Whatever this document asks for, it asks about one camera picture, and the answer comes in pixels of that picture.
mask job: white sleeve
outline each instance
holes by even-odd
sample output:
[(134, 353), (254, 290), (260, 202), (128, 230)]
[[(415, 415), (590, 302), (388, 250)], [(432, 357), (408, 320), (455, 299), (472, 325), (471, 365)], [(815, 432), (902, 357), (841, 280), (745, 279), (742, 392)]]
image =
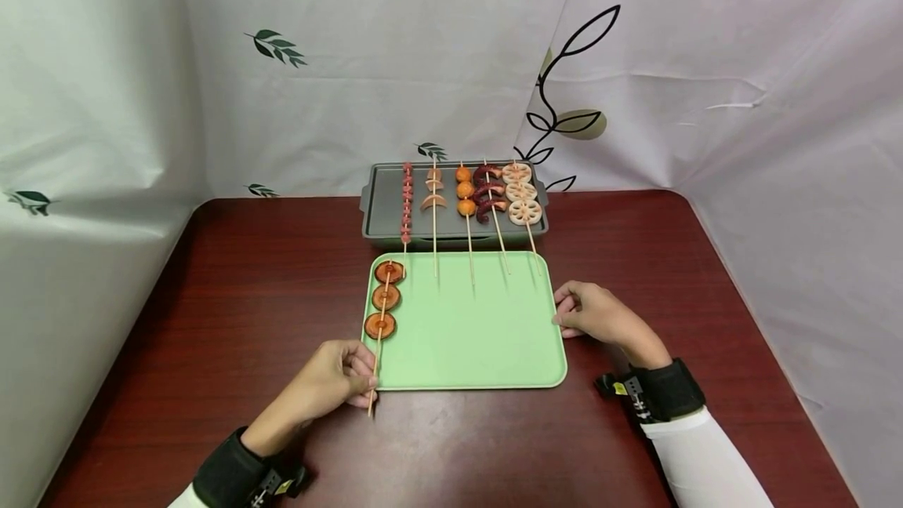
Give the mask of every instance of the white sleeve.
[(643, 424), (681, 508), (771, 508), (771, 501), (707, 408)]
[(172, 501), (169, 508), (207, 508), (207, 504), (201, 502), (201, 499), (194, 494), (194, 486), (189, 484), (183, 494)]

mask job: plant illustration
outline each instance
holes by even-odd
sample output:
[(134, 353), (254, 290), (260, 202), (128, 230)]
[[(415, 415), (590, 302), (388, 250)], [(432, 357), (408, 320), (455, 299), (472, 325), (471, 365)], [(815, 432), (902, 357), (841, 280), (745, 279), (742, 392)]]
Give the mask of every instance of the plant illustration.
[(47, 198), (43, 193), (35, 190), (17, 190), (13, 192), (5, 192), (9, 201), (22, 206), (24, 210), (31, 213), (32, 216), (48, 216), (47, 206), (51, 205), (51, 199)]
[[(245, 36), (254, 39), (254, 46), (257, 48), (257, 51), (260, 51), (262, 56), (273, 57), (283, 63), (285, 63), (285, 57), (288, 57), (289, 63), (296, 69), (298, 66), (307, 65), (307, 63), (302, 61), (304, 56), (292, 49), (292, 47), (297, 45), (283, 39), (279, 32), (274, 32), (271, 29), (262, 29), (253, 36), (249, 33), (245, 33)], [(267, 49), (267, 46), (272, 47), (273, 50), (270, 51)]]
[[(540, 130), (542, 135), (539, 140), (536, 140), (535, 143), (530, 146), (527, 153), (519, 150), (517, 146), (513, 146), (517, 155), (522, 159), (528, 160), (534, 165), (539, 165), (543, 161), (546, 161), (546, 159), (552, 155), (554, 147), (543, 147), (540, 150), (539, 146), (552, 132), (558, 132), (573, 140), (594, 140), (598, 138), (602, 132), (605, 132), (607, 120), (605, 115), (599, 110), (583, 109), (558, 114), (552, 104), (549, 103), (549, 99), (546, 96), (546, 80), (548, 79), (549, 74), (552, 73), (552, 69), (554, 69), (558, 62), (563, 58), (576, 56), (577, 54), (590, 49), (590, 47), (593, 47), (595, 44), (598, 44), (602, 38), (605, 38), (608, 31), (611, 30), (611, 27), (614, 26), (615, 21), (618, 19), (619, 13), (620, 5), (613, 5), (613, 7), (605, 10), (603, 13), (593, 16), (592, 19), (589, 19), (588, 22), (578, 28), (564, 43), (562, 51), (560, 51), (557, 56), (553, 56), (552, 50), (549, 50), (546, 53), (546, 58), (544, 62), (542, 62), (539, 76), (536, 78), (536, 87), (539, 88), (539, 98), (542, 101), (542, 104), (546, 106), (549, 114), (548, 117), (546, 117), (541, 114), (536, 114), (536, 112), (527, 113), (527, 121), (530, 123), (530, 126)], [(562, 180), (549, 183), (546, 188), (551, 189), (555, 185), (564, 185), (562, 190), (566, 191), (574, 186), (576, 180), (576, 175), (566, 176)]]
[(277, 192), (272, 188), (261, 185), (261, 183), (250, 183), (250, 185), (245, 185), (245, 188), (248, 189), (249, 193), (254, 194), (255, 197), (279, 198)]
[(414, 144), (417, 146), (417, 153), (420, 153), (424, 158), (436, 158), (436, 161), (444, 161), (447, 159), (445, 157), (445, 150), (442, 150), (441, 147), (434, 144), (432, 141), (424, 141), (423, 143)]

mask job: grey baking tray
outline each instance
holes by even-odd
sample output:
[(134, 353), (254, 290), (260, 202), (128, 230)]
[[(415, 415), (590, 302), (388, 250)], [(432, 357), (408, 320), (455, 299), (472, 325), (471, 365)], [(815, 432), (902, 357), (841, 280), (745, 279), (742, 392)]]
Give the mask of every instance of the grey baking tray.
[[(492, 160), (489, 163), (504, 167), (511, 160)], [(464, 165), (472, 172), (482, 161), (465, 161)], [(432, 250), (433, 248), (433, 211), (427, 209), (420, 211), (420, 203), (430, 193), (426, 187), (426, 172), (433, 168), (431, 162), (414, 163), (414, 201), (411, 211), (411, 243), (408, 243), (408, 251)], [(456, 161), (447, 161), (436, 165), (442, 170), (442, 183), (445, 189), (441, 191), (442, 197), (448, 202), (448, 208), (436, 207), (436, 243), (442, 248), (467, 247), (467, 223), (466, 219), (459, 215), (455, 209), (458, 198), (455, 188), (458, 181), (454, 179), (454, 170), (458, 168)], [(549, 199), (546, 197), (546, 187), (536, 180), (536, 171), (533, 169), (533, 180), (530, 181), (536, 187), (539, 196), (536, 198), (542, 205), (542, 218), (539, 223), (532, 225), (533, 237), (537, 238), (545, 234), (549, 229), (548, 213), (546, 206)], [(397, 250), (401, 243), (401, 185), (402, 163), (379, 163), (370, 168), (370, 181), (361, 192), (361, 211), (364, 213), (364, 225), (361, 228), (364, 238), (368, 239), (376, 247), (387, 250)], [(498, 212), (499, 229), (505, 239), (505, 247), (523, 247), (529, 245), (530, 239), (527, 228), (513, 224), (505, 212)], [(495, 233), (495, 223), (489, 213), (488, 223), (479, 223), (476, 218), (470, 218), (470, 237), (475, 248), (498, 248), (499, 236)]]

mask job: hand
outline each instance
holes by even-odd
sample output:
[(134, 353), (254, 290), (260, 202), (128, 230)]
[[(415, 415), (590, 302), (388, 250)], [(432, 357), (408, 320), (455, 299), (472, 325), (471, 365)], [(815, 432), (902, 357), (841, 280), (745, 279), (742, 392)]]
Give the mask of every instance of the hand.
[(374, 364), (373, 352), (362, 342), (322, 343), (301, 372), (245, 430), (242, 443), (257, 455), (275, 455), (292, 440), (299, 426), (323, 417), (343, 402), (367, 408), (369, 391), (376, 386)]
[(646, 369), (671, 365), (671, 355), (652, 328), (610, 290), (589, 282), (567, 281), (555, 292), (552, 322), (562, 337), (588, 334), (622, 348), (631, 364)]

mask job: white curtain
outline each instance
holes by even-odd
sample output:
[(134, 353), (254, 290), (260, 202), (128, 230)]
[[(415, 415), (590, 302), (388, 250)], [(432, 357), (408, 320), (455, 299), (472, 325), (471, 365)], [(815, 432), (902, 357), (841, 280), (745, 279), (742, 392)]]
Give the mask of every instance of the white curtain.
[(40, 497), (201, 201), (518, 151), (554, 190), (687, 197), (857, 499), (889, 506), (902, 20), (902, 0), (0, 0), (0, 506)]

